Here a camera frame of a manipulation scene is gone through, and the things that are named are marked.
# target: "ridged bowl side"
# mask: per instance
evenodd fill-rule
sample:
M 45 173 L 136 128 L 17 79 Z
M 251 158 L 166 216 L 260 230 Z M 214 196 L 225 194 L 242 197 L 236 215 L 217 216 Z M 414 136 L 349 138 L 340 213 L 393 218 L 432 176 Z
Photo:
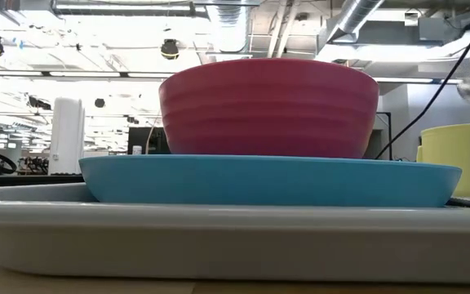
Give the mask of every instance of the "ridged bowl side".
M 175 154 L 361 158 L 378 85 L 317 61 L 238 60 L 178 73 L 160 96 Z

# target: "white tray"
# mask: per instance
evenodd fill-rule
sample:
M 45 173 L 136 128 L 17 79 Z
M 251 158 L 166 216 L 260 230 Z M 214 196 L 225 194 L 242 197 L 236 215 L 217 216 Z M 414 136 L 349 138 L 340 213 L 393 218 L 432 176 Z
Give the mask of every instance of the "white tray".
M 0 266 L 26 273 L 470 283 L 470 209 L 99 204 L 84 184 L 0 200 Z

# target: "blue plate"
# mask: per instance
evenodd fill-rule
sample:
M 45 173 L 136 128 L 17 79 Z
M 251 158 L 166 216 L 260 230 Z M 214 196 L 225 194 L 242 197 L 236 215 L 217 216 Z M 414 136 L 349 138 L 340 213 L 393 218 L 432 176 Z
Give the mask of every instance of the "blue plate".
M 462 171 L 426 163 L 232 155 L 79 161 L 104 203 L 442 207 Z

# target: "table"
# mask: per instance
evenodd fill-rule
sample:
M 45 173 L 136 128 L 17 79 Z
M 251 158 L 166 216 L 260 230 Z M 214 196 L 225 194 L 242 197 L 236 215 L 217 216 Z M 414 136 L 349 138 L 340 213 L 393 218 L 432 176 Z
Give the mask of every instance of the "table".
M 0 268 L 0 294 L 457 294 L 470 286 L 373 283 L 268 283 L 163 281 L 124 278 L 61 278 Z

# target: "bowl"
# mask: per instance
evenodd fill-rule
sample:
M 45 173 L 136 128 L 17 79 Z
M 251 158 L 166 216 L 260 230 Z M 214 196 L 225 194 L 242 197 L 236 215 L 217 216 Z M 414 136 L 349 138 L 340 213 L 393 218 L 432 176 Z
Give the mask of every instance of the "bowl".
M 83 158 L 104 203 L 443 207 L 461 175 L 436 164 L 244 155 Z
M 173 154 L 361 158 L 379 88 L 341 65 L 252 59 L 174 74 L 159 96 Z

